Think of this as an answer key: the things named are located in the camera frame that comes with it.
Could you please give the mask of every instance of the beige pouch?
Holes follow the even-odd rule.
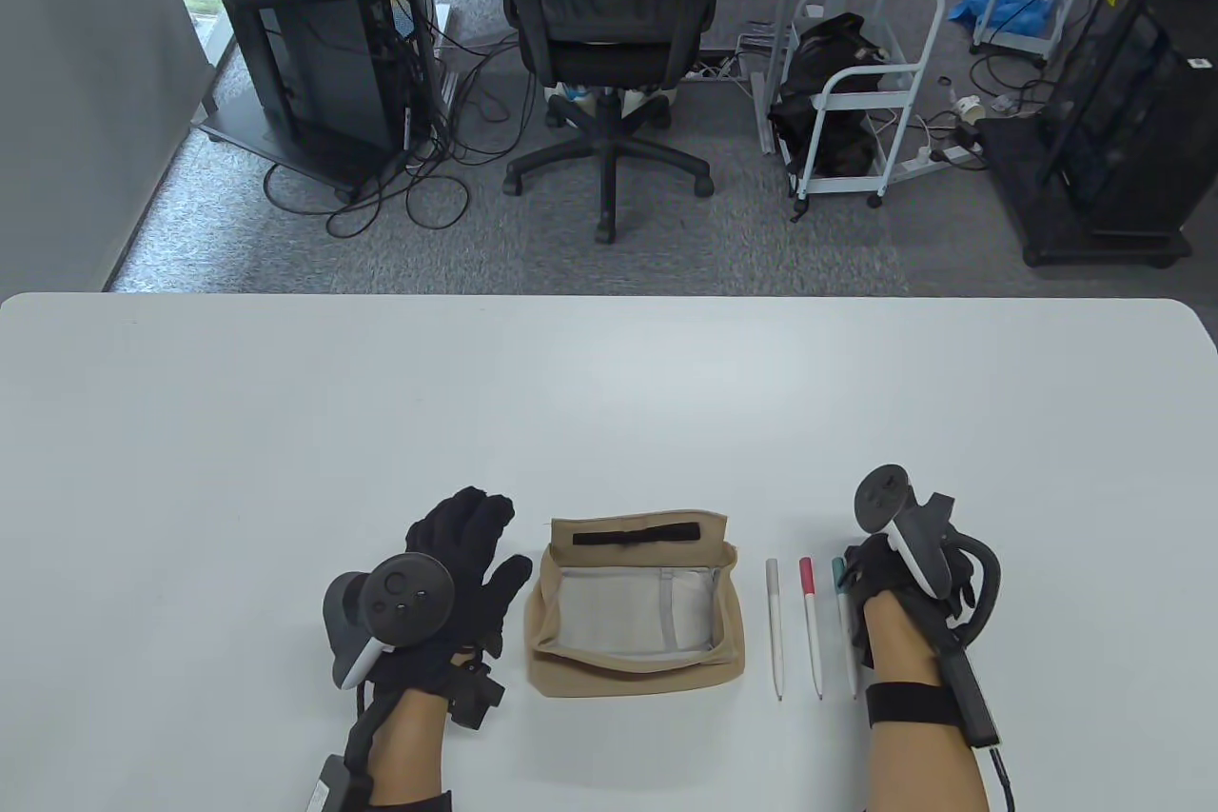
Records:
[[[736,549],[717,513],[555,520],[525,606],[529,681],[549,698],[653,695],[744,671]]]

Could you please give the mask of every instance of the white pen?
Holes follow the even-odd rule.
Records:
[[[812,573],[812,560],[799,560],[799,579],[804,584],[804,621],[808,622],[808,651],[812,655],[812,684],[816,695],[825,700],[821,687],[821,638],[816,632],[816,577]]]
[[[842,589],[845,577],[845,559],[833,559],[833,589],[838,594],[838,616],[842,618],[842,635],[845,638],[845,674],[850,682],[850,694],[859,695],[859,663],[854,657],[854,621],[850,612],[850,598]]]
[[[770,661],[773,665],[773,690],[782,700],[782,604],[778,600],[778,560],[765,560],[765,592],[770,598]]]

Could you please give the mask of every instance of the gray carpet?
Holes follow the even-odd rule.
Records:
[[[501,0],[441,0],[458,9],[463,41],[504,33]],[[748,19],[771,19],[775,0],[720,0],[705,46],[731,46]],[[898,23],[898,32],[905,32]],[[967,89],[973,58],[957,26],[945,26],[920,100],[940,111],[949,75]],[[1010,78],[1023,63],[998,63]],[[239,56],[218,99],[248,85]],[[485,85],[519,111],[525,77],[504,55]],[[592,242],[597,181],[591,163],[526,178],[521,198],[499,194],[503,163],[446,168],[470,185],[469,213],[445,233],[409,222],[391,202],[351,241],[326,237],[318,219],[278,212],[262,196],[266,163],[192,133],[114,281],[124,291],[312,291],[312,293],[505,295],[1152,295],[1183,299],[1218,334],[1218,203],[1207,200],[1186,233],[1196,254],[1174,269],[1027,269],[987,175],[946,172],[896,185],[882,211],[856,197],[814,198],[789,224],[783,173],[756,145],[749,99],[738,85],[692,85],[680,94],[665,141],[710,159],[716,194],[695,198],[692,178],[627,161],[619,177],[619,242]],[[466,141],[503,146],[509,124],[466,117]],[[553,141],[540,114],[521,151]],[[279,173],[273,189],[295,207],[331,207],[326,190]],[[436,181],[413,195],[423,220],[458,203]],[[346,228],[354,228],[346,222]]]

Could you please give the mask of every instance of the blue plastic bag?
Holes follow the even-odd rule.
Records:
[[[948,17],[971,29],[985,15],[988,4],[989,0],[961,0]],[[990,27],[1005,33],[1040,38],[1049,32],[1055,6],[1057,0],[998,0],[990,16]]]

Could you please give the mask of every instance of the hand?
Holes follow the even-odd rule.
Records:
[[[948,599],[933,600],[922,592],[922,587],[918,587],[905,560],[889,547],[887,534],[870,534],[861,545],[851,545],[845,550],[847,567],[840,583],[854,606],[855,646],[861,648],[866,666],[872,663],[872,656],[865,607],[875,595],[894,593],[906,599],[924,600],[945,620],[960,617],[965,606],[971,609],[977,605],[972,584],[972,561],[952,545],[944,547],[944,555],[951,570],[951,592]]]
[[[482,578],[495,560],[504,526],[515,516],[504,495],[487,495],[476,488],[458,491],[445,499],[406,534],[408,551],[434,556],[453,581],[453,607],[448,621],[431,638],[412,648],[384,655],[368,678],[379,687],[442,687],[452,671],[453,656],[486,650],[499,656],[503,618],[512,600],[532,573],[532,561],[513,555],[501,564],[485,584]]]

